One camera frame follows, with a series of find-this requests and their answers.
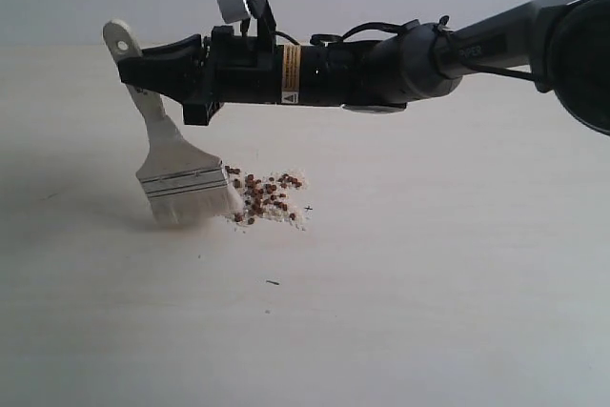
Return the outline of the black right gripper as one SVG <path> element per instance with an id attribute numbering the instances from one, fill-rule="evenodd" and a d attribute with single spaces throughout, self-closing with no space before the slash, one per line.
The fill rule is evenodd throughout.
<path id="1" fill-rule="evenodd" d="M 209 36 L 194 34 L 120 59 L 120 80 L 183 105 L 186 125 L 207 126 L 227 103 L 279 101 L 283 50 L 276 38 L 262 26 L 256 36 L 216 26 Z"/>

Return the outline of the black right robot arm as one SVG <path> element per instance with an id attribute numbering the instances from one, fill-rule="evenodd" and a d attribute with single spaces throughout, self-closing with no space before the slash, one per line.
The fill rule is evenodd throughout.
<path id="1" fill-rule="evenodd" d="M 269 0 L 217 3 L 224 23 L 210 36 L 117 60 L 123 83 L 178 102 L 188 125 L 208 125 L 227 103 L 400 112 L 487 73 L 532 82 L 582 125 L 609 131 L 609 0 L 531 0 L 460 30 L 447 17 L 371 22 L 384 39 L 347 31 L 305 46 L 277 29 Z"/>

